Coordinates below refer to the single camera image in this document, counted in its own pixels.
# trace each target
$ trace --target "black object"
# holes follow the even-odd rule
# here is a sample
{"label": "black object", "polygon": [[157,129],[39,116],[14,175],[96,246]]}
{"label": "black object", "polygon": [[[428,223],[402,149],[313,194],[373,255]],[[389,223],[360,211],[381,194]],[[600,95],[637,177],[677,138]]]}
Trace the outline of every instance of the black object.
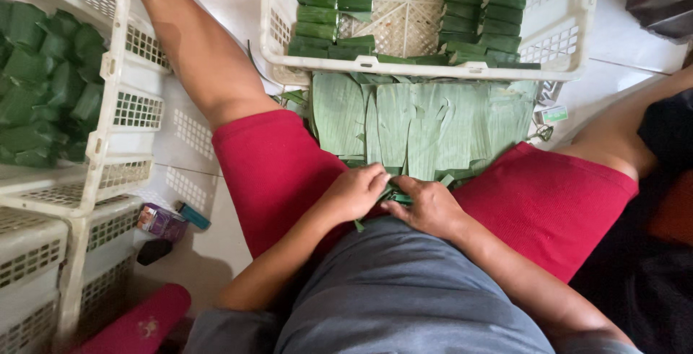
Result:
{"label": "black object", "polygon": [[663,167],[693,167],[693,89],[648,106],[637,134]]}
{"label": "black object", "polygon": [[163,258],[173,250],[173,243],[166,239],[154,239],[144,243],[142,250],[137,254],[137,263],[142,266],[151,265],[152,263]]}

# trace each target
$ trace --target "red shorts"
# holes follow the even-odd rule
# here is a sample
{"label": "red shorts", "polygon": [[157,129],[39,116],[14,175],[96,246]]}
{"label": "red shorts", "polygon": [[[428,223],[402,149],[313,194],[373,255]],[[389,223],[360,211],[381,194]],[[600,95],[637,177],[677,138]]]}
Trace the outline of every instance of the red shorts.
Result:
{"label": "red shorts", "polygon": [[[347,170],[289,110],[239,119],[212,137],[253,258],[276,243]],[[526,258],[567,282],[637,194],[609,167],[520,143],[453,191],[459,205]],[[329,249],[353,230],[337,227]]]}

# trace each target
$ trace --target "black fabric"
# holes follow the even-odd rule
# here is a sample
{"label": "black fabric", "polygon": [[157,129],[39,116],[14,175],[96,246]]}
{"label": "black fabric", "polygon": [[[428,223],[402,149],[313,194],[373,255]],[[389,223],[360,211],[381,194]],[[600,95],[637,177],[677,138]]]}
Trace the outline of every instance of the black fabric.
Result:
{"label": "black fabric", "polygon": [[693,89],[650,105],[637,131],[661,164],[570,281],[648,354],[693,353],[693,249],[646,226],[693,167]]}
{"label": "black fabric", "polygon": [[693,167],[693,89],[647,107],[637,134],[665,167]]}

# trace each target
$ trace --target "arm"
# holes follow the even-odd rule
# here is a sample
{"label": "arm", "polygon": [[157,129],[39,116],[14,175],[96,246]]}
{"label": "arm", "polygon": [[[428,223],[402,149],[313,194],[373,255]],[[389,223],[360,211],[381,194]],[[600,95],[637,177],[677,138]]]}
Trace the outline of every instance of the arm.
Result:
{"label": "arm", "polygon": [[383,208],[419,231],[454,243],[539,324],[554,344],[587,334],[633,346],[628,336],[583,296],[464,213],[442,184],[408,176],[394,181],[411,196],[414,205],[407,210],[395,201],[386,201]]}
{"label": "arm", "polygon": [[142,0],[169,62],[212,130],[281,109],[244,51],[193,0]]}
{"label": "arm", "polygon": [[332,228],[368,213],[388,179],[379,163],[342,173],[278,243],[222,290],[219,305],[239,311],[266,309]]}

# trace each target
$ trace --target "fingers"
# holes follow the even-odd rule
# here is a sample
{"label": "fingers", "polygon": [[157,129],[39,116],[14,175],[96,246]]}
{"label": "fingers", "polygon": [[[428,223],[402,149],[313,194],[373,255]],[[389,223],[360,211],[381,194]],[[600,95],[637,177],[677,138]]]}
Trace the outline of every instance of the fingers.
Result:
{"label": "fingers", "polygon": [[384,201],[380,207],[389,212],[390,215],[402,220],[403,222],[409,224],[411,220],[411,212],[403,207],[397,201]]}
{"label": "fingers", "polygon": [[375,177],[379,173],[387,173],[385,171],[385,166],[383,166],[381,163],[371,163],[368,166],[361,167],[359,171],[370,176],[371,178]]}
{"label": "fingers", "polygon": [[371,181],[371,184],[368,186],[368,190],[371,192],[379,195],[383,190],[385,190],[385,185],[387,185],[387,181],[389,181],[391,175],[382,172],[376,175],[375,178],[373,178],[373,181]]}
{"label": "fingers", "polygon": [[396,183],[397,186],[408,195],[412,195],[415,191],[419,190],[422,182],[418,179],[411,178],[410,176],[400,175],[392,179],[392,182]]}

